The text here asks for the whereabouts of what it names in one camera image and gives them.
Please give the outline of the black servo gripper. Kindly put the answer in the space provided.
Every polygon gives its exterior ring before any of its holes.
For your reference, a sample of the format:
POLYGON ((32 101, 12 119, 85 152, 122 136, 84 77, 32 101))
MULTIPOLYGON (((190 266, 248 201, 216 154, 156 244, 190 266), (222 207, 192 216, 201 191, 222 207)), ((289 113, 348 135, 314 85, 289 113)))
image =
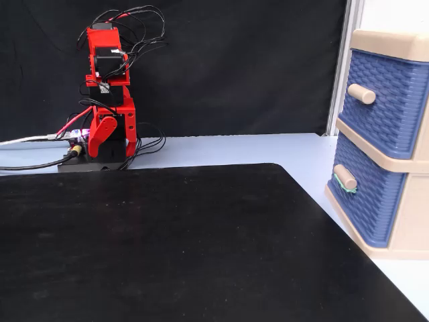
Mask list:
POLYGON ((126 157, 136 149, 135 105, 127 87, 92 88, 93 120, 88 138, 88 154, 96 158, 100 145, 112 133, 126 133, 126 157))

